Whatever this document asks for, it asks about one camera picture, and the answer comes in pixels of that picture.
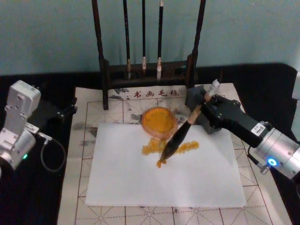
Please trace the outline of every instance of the white paper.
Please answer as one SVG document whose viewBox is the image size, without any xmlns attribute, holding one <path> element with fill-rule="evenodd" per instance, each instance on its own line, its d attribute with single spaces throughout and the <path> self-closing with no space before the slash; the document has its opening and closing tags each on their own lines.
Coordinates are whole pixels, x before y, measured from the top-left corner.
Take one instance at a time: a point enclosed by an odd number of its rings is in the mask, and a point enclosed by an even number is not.
<svg viewBox="0 0 300 225">
<path fill-rule="evenodd" d="M 142 155 L 150 136 L 141 125 L 99 124 L 86 203 L 109 206 L 242 207 L 246 204 L 230 133 L 192 126 L 184 142 L 200 148 Z"/>
</svg>

